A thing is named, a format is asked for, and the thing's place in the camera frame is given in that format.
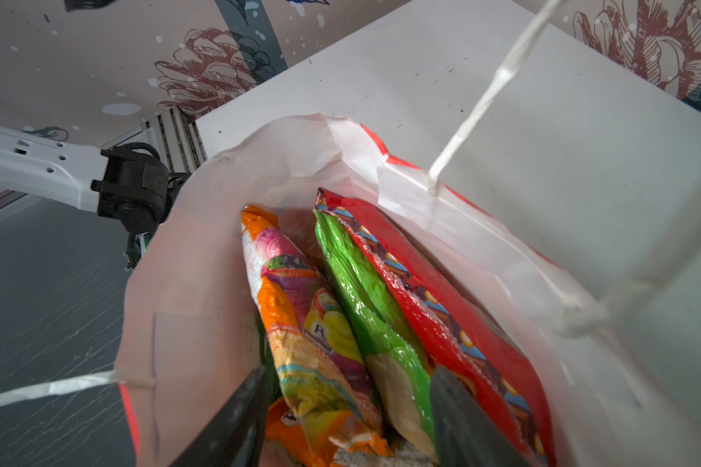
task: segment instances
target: black object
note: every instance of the black object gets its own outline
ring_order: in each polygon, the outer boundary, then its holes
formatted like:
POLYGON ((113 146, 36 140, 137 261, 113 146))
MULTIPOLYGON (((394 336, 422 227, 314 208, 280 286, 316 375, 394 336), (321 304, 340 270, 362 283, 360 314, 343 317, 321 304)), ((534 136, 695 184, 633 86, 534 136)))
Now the black object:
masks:
POLYGON ((264 366, 252 371, 170 467, 256 467, 274 375, 264 366))
POLYGON ((439 366, 431 377, 433 434, 441 467, 529 467, 462 383, 439 366))
POLYGON ((154 232, 166 214, 166 166, 120 146, 102 149, 102 155, 109 158, 104 179, 91 182, 91 189, 99 192, 97 214, 121 220, 134 235, 154 232))
POLYGON ((142 149, 143 151, 148 151, 148 153, 155 157, 157 161, 161 162, 161 156, 159 155, 159 151, 157 151, 155 147, 151 146, 148 143, 138 143, 136 141, 133 143, 119 144, 117 145, 117 147, 121 147, 123 149, 142 149))
POLYGON ((116 0, 65 0, 65 11, 95 10, 102 8, 116 0))

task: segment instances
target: white paper bag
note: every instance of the white paper bag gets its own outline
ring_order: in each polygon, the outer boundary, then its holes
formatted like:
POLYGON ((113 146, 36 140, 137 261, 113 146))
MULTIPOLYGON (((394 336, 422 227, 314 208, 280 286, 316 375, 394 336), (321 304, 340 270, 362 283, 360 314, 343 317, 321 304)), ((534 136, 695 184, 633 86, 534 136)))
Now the white paper bag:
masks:
MULTIPOLYGON (((259 364, 240 211, 270 209, 299 248, 316 251, 323 187, 382 208, 495 317, 541 378, 559 465, 701 465, 698 428, 618 335, 555 331, 562 310, 594 298, 477 206, 427 186, 363 126, 319 114, 275 120, 197 170, 127 288, 115 369, 155 379, 128 385, 137 464, 172 462, 259 364)), ((281 465, 281 455, 266 446, 262 463, 281 465)))

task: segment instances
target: white tabletop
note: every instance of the white tabletop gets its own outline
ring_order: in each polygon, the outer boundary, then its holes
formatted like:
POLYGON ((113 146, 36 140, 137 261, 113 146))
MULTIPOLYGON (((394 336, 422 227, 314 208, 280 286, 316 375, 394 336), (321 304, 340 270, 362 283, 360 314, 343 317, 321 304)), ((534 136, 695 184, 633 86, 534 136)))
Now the white tabletop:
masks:
MULTIPOLYGON (((412 0, 199 119, 206 152, 324 112, 428 168, 531 17, 506 0, 412 0)), ((701 114, 552 26, 442 175, 598 296, 700 179, 701 114)), ((701 425, 701 256, 623 332, 701 425)))

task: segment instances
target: green snack package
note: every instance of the green snack package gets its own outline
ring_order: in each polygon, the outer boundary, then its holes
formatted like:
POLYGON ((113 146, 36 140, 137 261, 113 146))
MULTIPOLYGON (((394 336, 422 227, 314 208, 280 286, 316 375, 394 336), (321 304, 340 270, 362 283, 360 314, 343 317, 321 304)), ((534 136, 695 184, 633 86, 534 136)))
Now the green snack package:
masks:
POLYGON ((423 345, 351 234, 333 216, 319 211, 315 215, 327 276, 381 393, 387 420, 436 462, 430 365, 423 345))

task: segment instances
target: snack package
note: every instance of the snack package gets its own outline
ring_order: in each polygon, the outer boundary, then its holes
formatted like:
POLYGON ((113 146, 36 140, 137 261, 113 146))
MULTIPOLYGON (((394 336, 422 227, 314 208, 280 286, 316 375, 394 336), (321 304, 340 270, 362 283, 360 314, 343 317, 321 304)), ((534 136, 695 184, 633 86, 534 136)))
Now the snack package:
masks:
POLYGON ((335 444, 327 444, 322 449, 310 451, 299 420, 283 397, 268 410, 264 438, 266 441, 279 441, 290 455, 306 467, 329 467, 338 450, 335 444))
POLYGON ((252 299, 259 308, 285 402, 311 452, 333 443, 346 451, 391 455, 371 378, 350 324, 327 284, 256 206, 241 213, 252 299))
POLYGON ((488 327, 376 206, 320 188, 316 208, 351 233, 433 363, 458 376, 517 451, 554 465, 548 403, 529 360, 488 327))
POLYGON ((429 398, 428 357, 384 279, 351 234, 331 215, 315 211, 326 273, 356 335, 389 422, 436 461, 429 398))

